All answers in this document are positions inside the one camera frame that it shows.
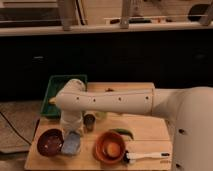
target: green tray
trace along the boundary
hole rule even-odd
[[[55,105],[49,104],[49,100],[52,97],[55,97],[57,93],[64,87],[64,85],[70,79],[79,79],[87,85],[87,76],[86,75],[53,75],[49,79],[45,97],[43,100],[41,115],[48,118],[58,118],[60,117],[60,109]]]

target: small cup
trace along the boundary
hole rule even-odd
[[[86,114],[84,116],[84,125],[88,132],[92,132],[95,125],[95,116],[92,114]]]

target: terracotta bowl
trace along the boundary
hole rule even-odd
[[[125,142],[120,134],[107,131],[101,134],[94,146],[94,156],[104,164],[112,165],[120,162],[125,154]]]

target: electrical cable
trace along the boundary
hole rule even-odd
[[[17,129],[11,124],[11,122],[7,119],[7,117],[0,111],[0,115],[4,118],[4,120],[8,123],[8,125],[11,127],[11,129],[18,135],[22,140],[24,140],[27,144],[31,145],[31,143],[24,138],[18,131]]]

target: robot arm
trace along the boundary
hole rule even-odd
[[[82,124],[82,111],[97,110],[150,115],[175,127],[172,170],[212,171],[213,89],[142,89],[89,93],[79,80],[71,80],[56,96],[65,131]]]

